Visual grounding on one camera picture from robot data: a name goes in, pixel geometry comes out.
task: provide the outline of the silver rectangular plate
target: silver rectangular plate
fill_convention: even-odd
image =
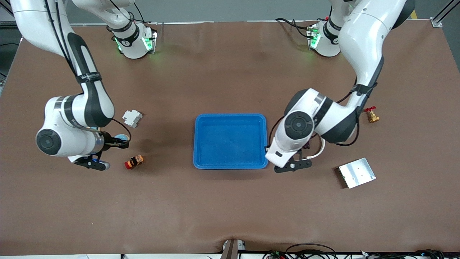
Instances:
[[[376,179],[374,172],[372,172],[365,158],[339,166],[339,171],[348,188],[353,188]]]

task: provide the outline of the white plastic connector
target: white plastic connector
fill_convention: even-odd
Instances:
[[[138,121],[141,118],[142,118],[142,114],[136,110],[126,111],[125,115],[123,115],[125,124],[130,126],[131,128],[136,128],[138,125]]]

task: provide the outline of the brown table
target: brown table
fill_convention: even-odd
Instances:
[[[368,101],[380,121],[363,115],[355,145],[328,144],[313,167],[283,174],[196,169],[196,116],[260,112],[271,127],[301,89],[343,97],[355,79],[345,58],[309,51],[286,24],[158,29],[158,53],[129,60],[105,27],[75,28],[115,117],[144,114],[129,149],[104,153],[104,172],[36,147],[45,103],[79,86],[63,58],[21,43],[0,102],[0,254],[210,253],[229,238],[248,249],[460,250],[460,75],[441,29],[408,21],[391,32]],[[138,154],[145,163],[126,170]],[[343,188],[333,168],[362,157],[377,180]]]

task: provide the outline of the blue plastic tray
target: blue plastic tray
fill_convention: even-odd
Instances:
[[[267,122],[262,114],[202,114],[195,121],[193,164],[199,169],[267,166]]]

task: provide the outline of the white cable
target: white cable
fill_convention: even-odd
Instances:
[[[320,139],[321,139],[321,149],[319,150],[318,153],[316,153],[316,154],[314,154],[314,155],[312,155],[312,156],[307,157],[307,159],[315,158],[315,157],[321,155],[321,153],[323,152],[324,147],[326,146],[326,141],[325,141],[323,138],[321,138],[321,137],[320,137]]]

